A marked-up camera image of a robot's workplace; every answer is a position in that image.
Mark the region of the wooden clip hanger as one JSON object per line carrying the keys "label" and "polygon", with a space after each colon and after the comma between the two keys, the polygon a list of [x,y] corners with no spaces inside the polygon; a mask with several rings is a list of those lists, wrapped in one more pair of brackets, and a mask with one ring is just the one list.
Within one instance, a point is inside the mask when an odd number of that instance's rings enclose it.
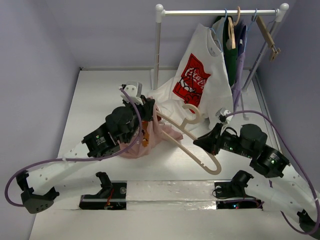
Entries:
{"label": "wooden clip hanger", "polygon": [[256,19],[256,23],[257,23],[257,26],[258,26],[258,28],[264,38],[264,44],[260,50],[258,61],[260,61],[262,59],[262,57],[266,53],[267,49],[271,49],[271,52],[269,55],[269,61],[273,62],[276,59],[276,57],[278,56],[278,54],[281,52],[280,48],[276,47],[276,44],[273,40],[273,34],[275,33],[275,31],[280,23],[277,21],[274,21],[270,30],[268,30],[262,17],[258,16]]}

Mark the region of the pink t shirt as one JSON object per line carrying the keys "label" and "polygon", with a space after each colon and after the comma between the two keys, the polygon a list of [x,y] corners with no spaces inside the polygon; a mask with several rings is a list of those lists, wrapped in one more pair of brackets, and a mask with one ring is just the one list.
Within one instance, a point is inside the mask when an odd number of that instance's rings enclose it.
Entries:
{"label": "pink t shirt", "polygon": [[137,159],[149,155],[151,150],[160,142],[165,140],[165,135],[168,134],[177,141],[183,139],[183,135],[174,130],[170,125],[164,123],[160,116],[157,116],[156,110],[158,106],[153,107],[153,121],[142,121],[142,137],[130,149],[121,153],[119,156],[126,159]]}

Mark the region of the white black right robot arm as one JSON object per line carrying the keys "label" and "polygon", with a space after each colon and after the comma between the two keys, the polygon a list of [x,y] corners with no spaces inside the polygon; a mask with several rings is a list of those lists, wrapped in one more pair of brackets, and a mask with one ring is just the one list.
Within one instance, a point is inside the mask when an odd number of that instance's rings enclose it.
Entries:
{"label": "white black right robot arm", "polygon": [[257,198],[299,224],[299,233],[320,238],[320,194],[277,149],[266,144],[267,134],[255,124],[245,124],[240,134],[222,123],[193,144],[209,154],[221,150],[248,158],[249,170],[238,170],[230,181],[215,184],[218,199]]}

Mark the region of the white metal clothes rack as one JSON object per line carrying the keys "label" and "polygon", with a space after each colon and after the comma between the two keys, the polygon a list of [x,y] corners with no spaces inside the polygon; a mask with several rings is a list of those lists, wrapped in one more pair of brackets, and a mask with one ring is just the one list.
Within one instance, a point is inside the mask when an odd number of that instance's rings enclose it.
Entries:
{"label": "white metal clothes rack", "polygon": [[[290,6],[288,3],[282,3],[279,8],[275,9],[258,9],[257,10],[257,17],[258,16],[275,16],[274,21],[282,22],[284,19],[287,11],[289,10]],[[237,16],[237,9],[227,10],[227,16]],[[155,6],[155,53],[154,53],[154,67],[151,70],[153,73],[150,77],[151,79],[151,89],[156,90],[159,87],[159,70],[160,70],[160,44],[161,44],[161,30],[162,30],[162,21],[164,17],[170,16],[220,16],[225,14],[225,9],[219,10],[166,10],[162,4],[157,4]],[[255,14],[255,9],[245,9],[240,10],[240,16],[253,16]],[[258,66],[260,65],[262,59],[259,61],[260,52],[250,69],[249,75],[242,87],[242,91],[246,91],[248,89],[249,84],[252,82],[253,76],[256,74]]]}

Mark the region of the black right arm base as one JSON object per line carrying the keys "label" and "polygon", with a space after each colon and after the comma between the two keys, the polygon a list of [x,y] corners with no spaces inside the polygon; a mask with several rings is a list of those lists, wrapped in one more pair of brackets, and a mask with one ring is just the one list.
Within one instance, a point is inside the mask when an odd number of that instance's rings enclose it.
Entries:
{"label": "black right arm base", "polygon": [[263,201],[249,196],[245,192],[249,180],[254,177],[244,171],[239,170],[230,181],[218,181],[214,184],[212,196],[217,199],[216,208],[218,210],[229,209],[263,209]]}

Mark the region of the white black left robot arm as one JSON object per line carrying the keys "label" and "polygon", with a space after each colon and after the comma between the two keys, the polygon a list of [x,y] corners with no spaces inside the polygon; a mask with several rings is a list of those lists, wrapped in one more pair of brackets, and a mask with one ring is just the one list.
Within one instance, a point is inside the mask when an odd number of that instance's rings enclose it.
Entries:
{"label": "white black left robot arm", "polygon": [[30,214],[50,208],[61,195],[58,184],[83,167],[108,158],[124,155],[145,143],[144,124],[154,120],[155,100],[125,98],[123,105],[107,115],[105,122],[83,137],[63,158],[34,163],[15,176],[21,189],[21,207]]}

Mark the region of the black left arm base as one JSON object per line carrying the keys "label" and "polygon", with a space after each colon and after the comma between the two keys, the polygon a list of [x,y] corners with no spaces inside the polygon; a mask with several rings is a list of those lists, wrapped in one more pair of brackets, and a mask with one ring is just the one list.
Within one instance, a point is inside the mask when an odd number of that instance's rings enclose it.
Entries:
{"label": "black left arm base", "polygon": [[127,182],[111,181],[106,172],[97,172],[100,190],[96,194],[82,195],[79,201],[81,210],[126,210]]}

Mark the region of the white red print t shirt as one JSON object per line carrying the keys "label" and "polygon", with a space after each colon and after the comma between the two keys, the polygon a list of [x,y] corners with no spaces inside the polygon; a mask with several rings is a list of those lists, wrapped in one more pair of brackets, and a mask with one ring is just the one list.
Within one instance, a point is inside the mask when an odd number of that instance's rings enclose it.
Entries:
{"label": "white red print t shirt", "polygon": [[198,24],[175,76],[148,93],[161,113],[179,124],[195,117],[192,110],[183,108],[184,104],[197,107],[209,121],[210,130],[219,121],[216,113],[220,109],[233,110],[224,55],[214,37],[210,28]]}

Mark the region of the green shirt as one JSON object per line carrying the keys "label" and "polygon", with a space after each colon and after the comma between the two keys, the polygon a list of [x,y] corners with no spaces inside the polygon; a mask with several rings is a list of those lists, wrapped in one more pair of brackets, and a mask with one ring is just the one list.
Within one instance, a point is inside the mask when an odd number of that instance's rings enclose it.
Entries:
{"label": "green shirt", "polygon": [[232,87],[235,83],[236,77],[236,61],[238,50],[237,47],[235,49],[229,49],[227,46],[227,41],[229,40],[228,36],[228,19],[225,21],[224,29],[223,29],[223,55],[224,62],[228,76],[228,82],[230,87]]}

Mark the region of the beige hanger with green shirt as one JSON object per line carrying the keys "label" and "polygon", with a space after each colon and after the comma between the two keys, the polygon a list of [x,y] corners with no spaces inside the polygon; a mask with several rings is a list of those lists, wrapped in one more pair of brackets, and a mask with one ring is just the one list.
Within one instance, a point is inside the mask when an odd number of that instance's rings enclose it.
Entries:
{"label": "beige hanger with green shirt", "polygon": [[232,18],[230,16],[227,17],[228,20],[228,41],[227,46],[229,50],[233,50],[236,48],[236,38],[235,38],[235,31],[234,27],[238,24],[240,20],[241,15],[241,8],[237,6],[237,19],[235,22],[233,22]]}

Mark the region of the lavender shirt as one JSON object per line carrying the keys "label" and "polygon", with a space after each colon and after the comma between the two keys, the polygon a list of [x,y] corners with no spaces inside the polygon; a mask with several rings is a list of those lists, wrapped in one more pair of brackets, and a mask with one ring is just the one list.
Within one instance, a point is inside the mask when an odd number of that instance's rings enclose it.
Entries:
{"label": "lavender shirt", "polygon": [[247,25],[244,20],[241,20],[234,29],[235,33],[235,43],[237,47],[237,59],[236,59],[236,72],[235,81],[231,88],[232,91],[232,101],[233,101],[233,111],[235,112],[238,107],[238,102],[241,95],[241,80],[245,62],[245,46],[246,46],[246,36],[247,36]]}

